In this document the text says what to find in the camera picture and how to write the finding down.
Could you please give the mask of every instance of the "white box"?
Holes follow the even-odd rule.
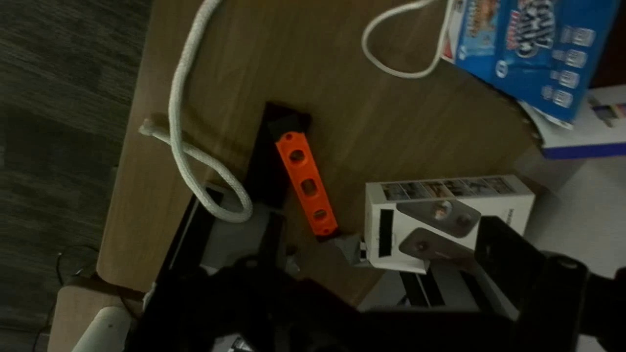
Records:
[[[516,176],[368,182],[366,258],[374,268],[425,274],[430,260],[407,254],[413,238],[473,250],[483,215],[524,235],[532,203],[534,193]]]

